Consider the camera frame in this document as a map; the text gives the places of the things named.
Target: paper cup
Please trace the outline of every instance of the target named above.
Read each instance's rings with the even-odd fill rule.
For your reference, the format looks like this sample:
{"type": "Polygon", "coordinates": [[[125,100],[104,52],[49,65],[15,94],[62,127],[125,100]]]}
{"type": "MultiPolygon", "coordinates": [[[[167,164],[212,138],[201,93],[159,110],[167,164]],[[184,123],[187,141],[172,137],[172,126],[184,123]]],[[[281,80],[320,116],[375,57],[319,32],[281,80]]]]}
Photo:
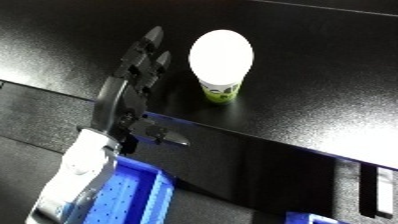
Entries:
{"type": "Polygon", "coordinates": [[[250,43],[242,35],[215,30],[194,43],[189,63],[207,99],[225,104],[237,96],[253,58],[250,43]]]}

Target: black table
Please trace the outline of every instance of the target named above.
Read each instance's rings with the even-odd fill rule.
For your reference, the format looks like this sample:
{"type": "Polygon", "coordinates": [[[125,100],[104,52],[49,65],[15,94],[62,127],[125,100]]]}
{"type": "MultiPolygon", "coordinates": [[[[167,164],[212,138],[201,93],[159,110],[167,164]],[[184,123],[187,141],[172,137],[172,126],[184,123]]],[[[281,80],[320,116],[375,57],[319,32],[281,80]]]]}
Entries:
{"type": "MultiPolygon", "coordinates": [[[[150,101],[151,115],[195,129],[181,129],[194,146],[181,153],[141,149],[134,158],[263,212],[303,208],[353,223],[388,223],[358,214],[358,164],[300,149],[396,168],[394,161],[350,152],[377,148],[394,159],[380,150],[396,146],[396,3],[283,2],[1,1],[0,80],[6,83],[0,82],[0,136],[12,142],[1,139],[2,217],[24,218],[59,164],[59,154],[42,149],[63,152],[73,143],[75,126],[88,124],[93,100],[120,57],[161,25],[162,49],[174,58],[150,101]],[[238,99],[222,107],[203,99],[187,62],[193,42],[220,28],[246,36],[256,54],[238,99]],[[198,134],[203,125],[211,128],[198,134]],[[30,175],[31,170],[40,173],[30,175]],[[305,175],[315,181],[306,182],[305,175]],[[24,182],[26,177],[37,183],[24,182]],[[316,196],[303,200],[308,195],[316,196]]],[[[255,210],[191,196],[176,195],[171,223],[191,217],[196,223],[233,223],[227,219],[233,214],[240,214],[236,223],[263,219],[255,210]],[[204,210],[195,210],[198,205],[204,210]]]]}
{"type": "Polygon", "coordinates": [[[129,45],[161,25],[162,47],[174,60],[151,112],[398,168],[391,156],[398,146],[398,20],[385,15],[397,13],[391,4],[369,13],[359,2],[333,9],[267,1],[4,1],[0,79],[93,100],[129,45]],[[204,100],[187,61],[200,35],[221,28],[244,35],[255,51],[239,97],[223,107],[204,100]]]}

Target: green label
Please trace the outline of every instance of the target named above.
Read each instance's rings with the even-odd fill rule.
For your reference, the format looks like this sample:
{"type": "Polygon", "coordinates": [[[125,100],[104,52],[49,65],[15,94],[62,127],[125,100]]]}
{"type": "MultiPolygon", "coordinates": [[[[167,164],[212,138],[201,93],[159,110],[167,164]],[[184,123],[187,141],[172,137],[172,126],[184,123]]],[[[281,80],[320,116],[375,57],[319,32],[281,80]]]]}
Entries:
{"type": "Polygon", "coordinates": [[[202,89],[205,92],[207,99],[214,103],[228,103],[235,99],[240,89],[240,83],[225,89],[223,92],[219,90],[211,90],[206,86],[202,85],[202,89]]]}

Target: robotic hand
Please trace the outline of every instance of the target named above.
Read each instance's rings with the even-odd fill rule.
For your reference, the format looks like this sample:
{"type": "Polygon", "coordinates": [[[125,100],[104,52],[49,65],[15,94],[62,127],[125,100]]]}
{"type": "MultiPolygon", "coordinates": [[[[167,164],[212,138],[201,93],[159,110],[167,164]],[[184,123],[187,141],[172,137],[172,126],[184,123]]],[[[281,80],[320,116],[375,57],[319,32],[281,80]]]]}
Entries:
{"type": "Polygon", "coordinates": [[[159,127],[144,115],[151,87],[166,72],[171,55],[150,57],[163,38],[155,27],[135,42],[122,64],[108,77],[97,98],[89,128],[80,128],[76,142],[62,157],[58,173],[46,184],[27,224],[79,224],[98,191],[113,175],[117,156],[133,153],[139,141],[188,146],[178,133],[159,127]]]}

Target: blue tray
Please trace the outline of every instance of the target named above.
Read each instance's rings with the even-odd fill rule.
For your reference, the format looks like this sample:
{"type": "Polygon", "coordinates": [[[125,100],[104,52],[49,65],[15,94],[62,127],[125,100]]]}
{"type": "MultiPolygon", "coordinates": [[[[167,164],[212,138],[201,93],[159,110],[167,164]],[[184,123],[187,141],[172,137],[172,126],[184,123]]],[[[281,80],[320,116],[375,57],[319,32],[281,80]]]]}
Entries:
{"type": "Polygon", "coordinates": [[[334,219],[322,217],[320,215],[288,212],[285,224],[348,224],[334,219]]]}
{"type": "Polygon", "coordinates": [[[84,224],[161,224],[174,182],[154,166],[119,156],[114,175],[98,193],[84,224]]]}

